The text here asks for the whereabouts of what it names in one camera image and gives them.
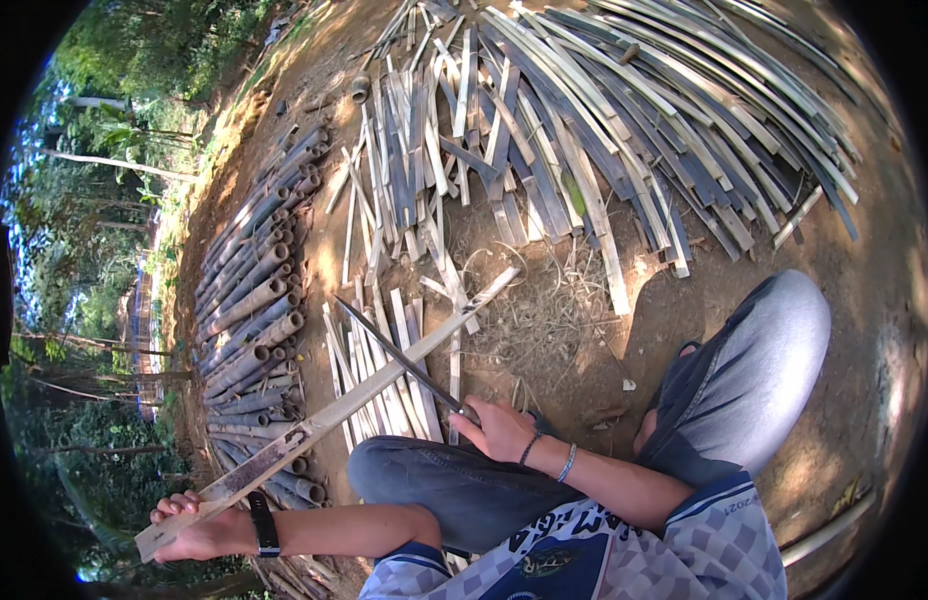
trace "shirt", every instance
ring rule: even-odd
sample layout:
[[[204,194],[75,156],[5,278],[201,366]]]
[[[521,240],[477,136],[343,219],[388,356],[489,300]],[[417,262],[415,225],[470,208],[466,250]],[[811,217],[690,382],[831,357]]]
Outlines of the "shirt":
[[[746,472],[698,490],[661,537],[594,500],[563,504],[451,576],[418,542],[380,558],[361,600],[787,598],[781,554]]]

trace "braided bracelet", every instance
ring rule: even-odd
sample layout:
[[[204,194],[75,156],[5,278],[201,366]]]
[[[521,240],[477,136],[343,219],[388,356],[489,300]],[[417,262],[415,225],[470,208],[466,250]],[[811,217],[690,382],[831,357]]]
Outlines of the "braided bracelet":
[[[564,464],[564,470],[561,471],[560,477],[557,478],[557,483],[564,481],[564,478],[568,476],[568,473],[571,471],[571,465],[575,463],[575,455],[578,454],[578,445],[572,443],[570,445],[570,453],[567,454],[567,462]]]
[[[544,434],[540,431],[534,432],[534,438],[531,438],[530,443],[524,449],[524,453],[520,455],[520,462],[518,462],[518,465],[524,466],[524,462],[528,460],[528,454],[530,454],[530,447],[534,446],[534,443],[540,440],[543,435]]]

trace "leg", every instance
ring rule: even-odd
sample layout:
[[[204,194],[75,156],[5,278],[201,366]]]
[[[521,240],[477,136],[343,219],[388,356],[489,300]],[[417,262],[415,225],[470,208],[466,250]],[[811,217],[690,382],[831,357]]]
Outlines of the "leg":
[[[804,410],[830,335],[818,286],[797,270],[771,275],[667,368],[656,428],[635,462],[697,488],[758,474]]]
[[[484,554],[561,504],[583,496],[472,445],[378,436],[348,461],[350,486],[370,504],[422,504],[441,525],[445,546]]]

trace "knife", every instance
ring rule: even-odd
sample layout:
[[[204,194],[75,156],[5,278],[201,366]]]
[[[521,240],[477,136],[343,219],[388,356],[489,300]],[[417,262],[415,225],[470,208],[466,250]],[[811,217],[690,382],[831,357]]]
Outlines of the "knife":
[[[481,420],[478,418],[478,414],[474,411],[473,408],[467,406],[466,404],[462,404],[454,396],[452,396],[450,392],[442,388],[436,381],[434,381],[430,375],[418,368],[418,366],[415,365],[410,360],[410,358],[401,352],[401,349],[398,348],[398,346],[394,345],[394,342],[391,342],[384,335],[382,335],[381,331],[378,331],[378,329],[374,327],[374,324],[366,317],[364,317],[364,315],[362,315],[360,310],[354,306],[351,306],[340,295],[334,294],[334,297],[337,299],[337,303],[347,311],[350,317],[354,318],[365,331],[371,334],[371,337],[373,337],[374,340],[380,344],[380,347],[383,348],[391,358],[396,360],[400,366],[404,367],[407,372],[410,373],[410,375],[414,376],[414,378],[416,378],[423,387],[431,390],[434,393],[434,396],[437,397],[437,400],[443,402],[447,408],[457,413],[458,415],[463,416],[474,425],[478,427],[481,426]]]

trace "black watch strap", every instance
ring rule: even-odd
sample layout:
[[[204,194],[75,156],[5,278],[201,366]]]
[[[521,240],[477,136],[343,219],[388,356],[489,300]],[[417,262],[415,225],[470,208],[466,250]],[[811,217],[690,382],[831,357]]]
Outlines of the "black watch strap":
[[[255,489],[247,494],[247,501],[251,505],[251,522],[257,532],[257,551],[262,558],[276,559],[281,556],[281,543],[265,495]]]

